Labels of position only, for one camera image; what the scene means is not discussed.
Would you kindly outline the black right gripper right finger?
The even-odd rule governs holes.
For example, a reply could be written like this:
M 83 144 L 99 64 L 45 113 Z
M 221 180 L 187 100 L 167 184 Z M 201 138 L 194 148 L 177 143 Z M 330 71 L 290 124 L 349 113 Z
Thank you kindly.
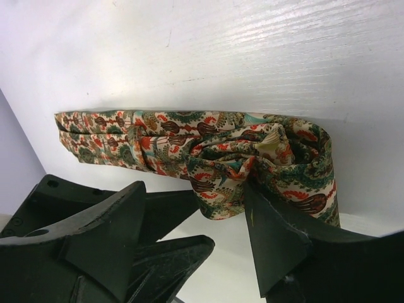
M 267 302 L 403 301 L 403 232 L 373 237 L 334 227 L 251 182 L 244 204 Z

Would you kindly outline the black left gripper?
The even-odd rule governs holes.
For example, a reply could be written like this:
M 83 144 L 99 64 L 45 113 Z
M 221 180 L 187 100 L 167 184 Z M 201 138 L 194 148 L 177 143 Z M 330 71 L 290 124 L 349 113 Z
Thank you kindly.
M 1 230 L 1 237 L 23 237 L 79 213 L 115 194 L 47 174 Z

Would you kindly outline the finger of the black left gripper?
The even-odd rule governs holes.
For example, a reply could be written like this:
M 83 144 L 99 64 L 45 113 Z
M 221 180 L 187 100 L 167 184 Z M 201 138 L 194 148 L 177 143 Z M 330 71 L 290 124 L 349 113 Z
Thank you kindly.
M 126 302 L 172 302 L 214 247 L 205 235 L 141 246 L 135 251 Z
M 193 193 L 190 190 L 147 193 L 138 189 L 135 197 L 142 211 L 136 252 L 166 253 L 182 247 L 181 241 L 162 239 L 198 209 Z

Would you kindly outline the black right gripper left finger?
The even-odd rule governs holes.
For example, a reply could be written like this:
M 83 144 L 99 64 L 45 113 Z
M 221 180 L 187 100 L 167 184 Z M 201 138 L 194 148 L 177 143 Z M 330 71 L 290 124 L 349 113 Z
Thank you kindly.
M 1 302 L 124 302 L 145 184 L 24 237 L 1 239 Z

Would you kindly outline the paisley flamingo patterned tie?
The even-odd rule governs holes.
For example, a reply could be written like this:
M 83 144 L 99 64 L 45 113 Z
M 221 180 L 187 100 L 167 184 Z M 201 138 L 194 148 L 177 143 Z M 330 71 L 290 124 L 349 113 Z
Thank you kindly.
M 332 226 L 340 225 L 329 134 L 290 116 L 220 111 L 109 110 L 55 115 L 79 162 L 190 182 L 211 220 L 244 211 L 244 184 Z

